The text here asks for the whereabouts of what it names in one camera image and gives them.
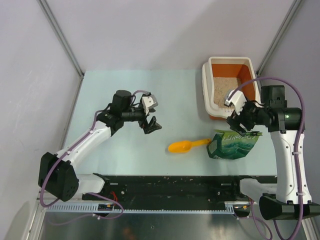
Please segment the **green litter bag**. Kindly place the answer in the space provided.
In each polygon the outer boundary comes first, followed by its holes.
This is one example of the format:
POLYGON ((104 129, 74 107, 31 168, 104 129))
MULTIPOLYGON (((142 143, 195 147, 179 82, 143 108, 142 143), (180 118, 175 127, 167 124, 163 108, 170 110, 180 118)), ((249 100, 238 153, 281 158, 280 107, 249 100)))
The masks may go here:
POLYGON ((215 135, 206 147, 208 156, 226 160, 244 158, 254 148, 259 137, 241 136, 232 130, 215 130, 215 135))

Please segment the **orange plastic scoop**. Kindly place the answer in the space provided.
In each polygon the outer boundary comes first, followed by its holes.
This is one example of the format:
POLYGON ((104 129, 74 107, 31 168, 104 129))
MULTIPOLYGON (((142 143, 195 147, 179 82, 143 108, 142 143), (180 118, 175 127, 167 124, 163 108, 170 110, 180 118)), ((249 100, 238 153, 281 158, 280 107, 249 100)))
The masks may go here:
POLYGON ((187 153, 194 147, 208 145, 210 142, 211 140, 209 138, 196 141, 183 140, 170 144, 167 150, 170 153, 187 153))

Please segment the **black bag clip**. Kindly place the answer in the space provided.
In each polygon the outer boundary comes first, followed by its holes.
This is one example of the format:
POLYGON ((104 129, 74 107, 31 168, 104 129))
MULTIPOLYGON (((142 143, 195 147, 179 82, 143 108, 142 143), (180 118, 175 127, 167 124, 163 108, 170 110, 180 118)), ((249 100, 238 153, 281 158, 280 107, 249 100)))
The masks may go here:
POLYGON ((252 131, 252 132, 245 132, 242 136, 246 137, 246 136, 262 136, 263 133, 260 131, 252 131))

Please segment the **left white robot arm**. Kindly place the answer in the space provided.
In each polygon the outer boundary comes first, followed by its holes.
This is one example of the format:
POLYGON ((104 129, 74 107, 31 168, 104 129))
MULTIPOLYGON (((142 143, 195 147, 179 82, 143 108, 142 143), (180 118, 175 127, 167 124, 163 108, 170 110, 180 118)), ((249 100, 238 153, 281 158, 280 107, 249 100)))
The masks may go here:
POLYGON ((162 126, 153 116, 158 106, 156 97, 149 91, 140 90, 139 102, 135 102, 136 93, 117 90, 106 108, 95 112, 90 128, 75 142, 56 153, 46 152, 40 160, 38 186, 39 199, 45 208, 44 193, 55 196, 56 200, 67 202, 76 194, 94 194, 105 200, 110 196, 109 180, 101 174, 78 174, 77 167, 85 157, 103 142, 110 139, 126 122, 137 122, 144 134, 160 130, 162 126))

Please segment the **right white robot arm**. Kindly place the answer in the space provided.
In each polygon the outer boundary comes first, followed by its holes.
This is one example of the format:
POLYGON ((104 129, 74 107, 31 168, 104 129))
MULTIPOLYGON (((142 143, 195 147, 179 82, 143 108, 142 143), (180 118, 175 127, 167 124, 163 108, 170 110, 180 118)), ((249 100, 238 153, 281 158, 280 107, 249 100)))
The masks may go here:
POLYGON ((283 85, 261 88, 260 102, 249 100, 240 90, 231 90, 224 104, 234 106, 226 121, 230 129, 245 136, 255 126, 265 126, 270 133, 276 159, 277 182, 260 183, 244 178, 230 188, 231 196, 242 201, 249 197, 259 205, 265 220, 297 220, 320 214, 320 206, 312 201, 303 159, 305 126, 302 110, 288 107, 283 85))

